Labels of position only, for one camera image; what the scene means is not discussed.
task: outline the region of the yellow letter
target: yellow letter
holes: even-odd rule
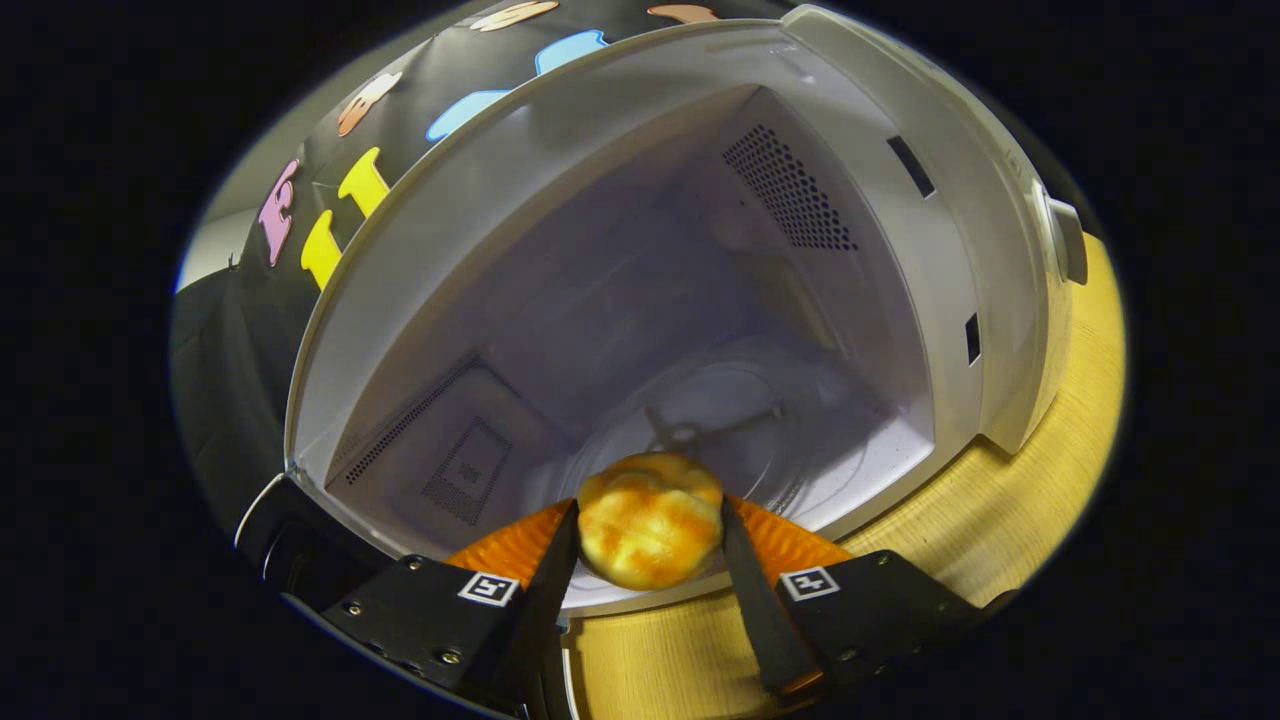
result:
[[[370,147],[369,152],[360,156],[347,170],[347,177],[338,184],[338,197],[348,195],[356,199],[360,211],[367,218],[374,208],[387,197],[387,181],[374,167],[378,159],[378,149]]]
[[[311,270],[320,290],[329,283],[329,275],[338,266],[342,251],[338,250],[333,233],[329,232],[329,223],[333,220],[333,210],[325,210],[316,218],[316,224],[311,225],[307,241],[302,245],[302,269]]]

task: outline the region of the bun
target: bun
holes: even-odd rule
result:
[[[710,565],[723,537],[722,500],[719,479],[692,459],[623,457],[579,489],[584,564],[634,591],[691,580]]]

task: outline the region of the baked bread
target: baked bread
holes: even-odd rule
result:
[[[631,455],[577,493],[582,559],[632,591],[678,585],[710,565],[723,537],[719,479],[675,452]]]

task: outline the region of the orange letter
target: orange letter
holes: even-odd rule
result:
[[[492,32],[554,10],[559,3],[521,3],[476,20],[471,29]]]
[[[356,94],[351,99],[351,102],[338,114],[338,137],[346,137],[346,135],[360,124],[360,120],[365,119],[365,114],[369,113],[369,108],[383,99],[398,81],[401,73],[393,76],[381,74],[374,78],[374,82],[366,85],[364,90]]]

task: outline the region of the colorful letter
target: colorful letter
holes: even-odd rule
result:
[[[378,208],[383,197],[387,197],[387,181],[374,165],[378,152],[378,147],[370,147],[367,152],[352,163],[347,177],[342,178],[342,183],[338,184],[338,197],[348,195],[353,197],[366,218],[374,211],[374,208]]]
[[[311,270],[311,277],[315,278],[321,291],[324,286],[329,284],[329,277],[333,275],[333,269],[338,266],[338,260],[342,258],[338,242],[329,232],[332,220],[333,210],[320,213],[316,224],[311,225],[307,241],[302,245],[302,269]]]
[[[497,13],[484,17],[476,20],[471,29],[479,29],[480,32],[492,32],[495,29],[502,29],[504,27],[511,27],[518,22],[527,20],[529,18],[540,15],[543,13],[549,13],[554,10],[559,3],[520,3],[518,5],[512,5],[507,9],[498,10]]]
[[[284,247],[284,238],[289,236],[293,218],[284,214],[293,204],[293,183],[289,178],[298,172],[298,161],[289,160],[280,173],[280,179],[275,181],[271,193],[266,196],[262,211],[257,214],[257,222],[262,223],[262,232],[266,233],[266,246],[270,250],[269,260],[271,266],[280,258],[280,249]]]
[[[716,13],[710,10],[710,8],[703,8],[701,5],[657,5],[649,8],[649,14],[671,18],[685,24],[709,23],[719,19],[716,17]]]
[[[338,113],[338,137],[346,137],[346,135],[360,124],[360,120],[365,119],[365,114],[369,113],[369,108],[383,99],[383,95],[399,82],[402,73],[396,73],[393,76],[381,74],[374,78],[372,82],[366,85],[364,90],[356,94],[351,99],[351,102]]]

